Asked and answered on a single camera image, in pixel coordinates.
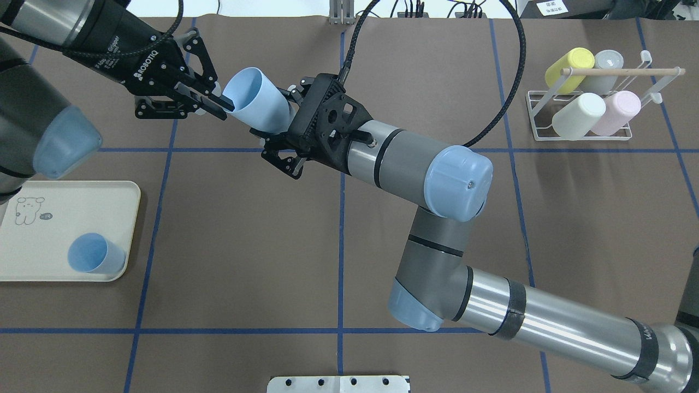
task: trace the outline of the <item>white metal plate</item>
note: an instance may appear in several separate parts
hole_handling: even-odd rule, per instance
[[[30,181],[0,225],[0,281],[112,281],[127,269],[140,189],[129,181]],[[116,274],[78,273],[68,248],[96,232],[126,253]]]
[[[410,393],[408,376],[276,377],[267,393]]]

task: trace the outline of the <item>gray cup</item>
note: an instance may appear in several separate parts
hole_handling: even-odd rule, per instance
[[[616,50],[603,50],[595,55],[596,69],[622,69],[624,67],[624,56]],[[586,93],[594,93],[604,96],[614,89],[614,84],[617,83],[616,76],[586,76],[582,80],[579,90]]]

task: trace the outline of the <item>robotiq logo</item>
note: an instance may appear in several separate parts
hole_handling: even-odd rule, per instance
[[[145,61],[143,64],[141,64],[140,67],[138,67],[138,70],[134,73],[134,76],[138,78],[138,80],[143,80],[143,74],[148,70],[148,67],[150,67],[150,64],[153,63],[153,60],[155,60],[155,57],[158,55],[157,50],[153,50],[148,57],[145,58]]]

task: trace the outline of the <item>white cup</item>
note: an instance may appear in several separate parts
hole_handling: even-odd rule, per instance
[[[68,249],[68,264],[81,273],[113,274],[124,268],[126,254],[100,234],[84,234]]]
[[[277,87],[256,67],[243,69],[231,78],[223,95],[236,107],[227,112],[259,131],[284,132],[296,114]]]

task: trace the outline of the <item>wire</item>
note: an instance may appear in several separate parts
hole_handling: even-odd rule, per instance
[[[464,13],[464,15],[466,14],[468,4],[466,4],[463,1],[457,1],[456,4],[454,4],[454,6],[452,6],[452,9],[449,10],[449,13],[447,14],[447,18],[452,16],[452,12],[454,11],[454,8],[458,7],[459,4],[463,4],[463,13]]]
[[[473,13],[473,17],[477,17],[476,15],[478,15],[478,13],[483,13],[483,7],[481,7],[483,3],[485,3],[485,0],[481,1],[479,4],[476,4],[475,1],[471,1],[470,3],[465,1],[456,1],[456,4],[454,4],[452,9],[449,10],[447,18],[452,16],[452,12],[457,6],[459,6],[459,4],[463,4],[463,15],[460,17],[471,17],[471,13]]]
[[[170,28],[160,36],[157,40],[153,41],[153,43],[137,50],[132,50],[130,52],[106,52],[106,53],[100,53],[100,52],[81,52],[79,50],[72,50],[70,48],[61,46],[61,45],[56,45],[54,43],[50,43],[44,40],[41,40],[39,38],[20,33],[18,31],[8,29],[6,27],[0,27],[0,33],[5,33],[10,36],[17,37],[19,39],[22,39],[24,41],[28,41],[30,43],[42,46],[47,49],[51,50],[56,50],[58,52],[62,52],[64,55],[69,56],[69,57],[84,57],[87,59],[124,59],[127,57],[135,57],[142,55],[146,52],[150,52],[157,46],[161,45],[166,39],[172,37],[172,33],[180,26],[180,23],[182,22],[182,16],[184,15],[185,11],[185,0],[178,0],[178,13],[177,17],[175,18],[175,22],[170,26]]]
[[[364,12],[364,10],[359,11],[358,13],[356,13],[356,15],[355,15],[354,17],[357,17],[359,14],[361,14],[361,13],[363,13],[363,12]],[[375,17],[380,17],[379,15],[376,15],[376,13],[373,12],[373,11],[369,11],[369,13],[370,13],[371,15],[374,15]]]
[[[396,2],[394,3],[394,7],[391,8],[391,15],[390,15],[389,17],[393,17],[393,13],[394,13],[394,11],[396,10],[396,7],[398,6],[398,2],[399,2],[399,1],[400,1],[400,0],[396,0]]]
[[[526,37],[524,36],[524,27],[522,26],[522,21],[519,19],[517,11],[512,7],[512,4],[510,4],[509,0],[500,0],[500,2],[505,6],[507,11],[512,16],[514,25],[517,28],[517,35],[519,36],[519,61],[517,63],[517,72],[514,75],[514,81],[512,81],[510,93],[507,95],[507,98],[503,103],[503,107],[500,108],[498,114],[495,115],[493,120],[490,121],[490,123],[483,129],[483,131],[481,131],[470,141],[463,144],[467,148],[473,146],[474,144],[478,143],[478,141],[483,139],[483,137],[486,136],[490,132],[490,130],[492,130],[493,127],[495,127],[496,124],[498,124],[500,119],[503,118],[505,112],[507,112],[508,108],[510,107],[510,104],[512,103],[512,100],[514,99],[514,96],[517,94],[517,89],[519,89],[519,83],[521,82],[522,75],[524,74],[524,63],[526,61]]]
[[[352,33],[352,40],[349,42],[349,49],[347,50],[345,62],[343,63],[343,67],[340,69],[340,72],[338,73],[338,81],[341,85],[345,84],[347,76],[350,74],[350,68],[352,67],[352,59],[354,59],[354,48],[356,47],[356,40],[359,37],[361,27],[364,25],[364,20],[366,20],[367,15],[369,15],[371,9],[374,8],[376,3],[378,2],[379,0],[371,0],[371,2],[368,6],[366,6],[364,12],[361,14],[361,17],[359,17],[359,20],[356,23],[354,33]]]
[[[369,3],[369,5],[366,6],[366,9],[364,10],[365,12],[362,13],[361,17],[359,18],[359,21],[356,23],[354,33],[352,34],[352,40],[349,42],[349,50],[347,51],[345,63],[343,64],[343,67],[340,69],[340,73],[338,74],[338,80],[342,85],[345,84],[347,76],[350,74],[352,60],[354,59],[356,41],[359,37],[361,27],[364,24],[364,20],[366,19],[366,16],[369,14],[369,11],[371,11],[371,9],[374,8],[376,3],[378,2],[379,0],[372,0]],[[470,141],[463,144],[467,148],[478,143],[478,141],[483,139],[483,137],[486,136],[495,127],[495,125],[498,124],[498,122],[500,122],[500,119],[503,118],[505,112],[507,112],[508,108],[510,107],[510,104],[512,103],[512,100],[514,99],[514,96],[517,94],[517,89],[519,89],[519,83],[521,82],[522,75],[524,74],[524,63],[526,61],[526,37],[524,36],[524,27],[522,26],[522,22],[519,19],[519,16],[517,15],[517,11],[514,9],[514,7],[512,7],[512,4],[510,4],[510,0],[500,0],[500,2],[505,6],[505,9],[507,9],[507,11],[512,16],[512,21],[514,22],[514,25],[517,28],[517,36],[519,37],[519,61],[517,63],[517,72],[514,75],[512,87],[510,88],[510,93],[507,95],[507,98],[505,99],[502,108],[500,108],[500,111],[498,111],[493,120],[490,121],[490,123],[483,129],[483,131],[481,131]]]

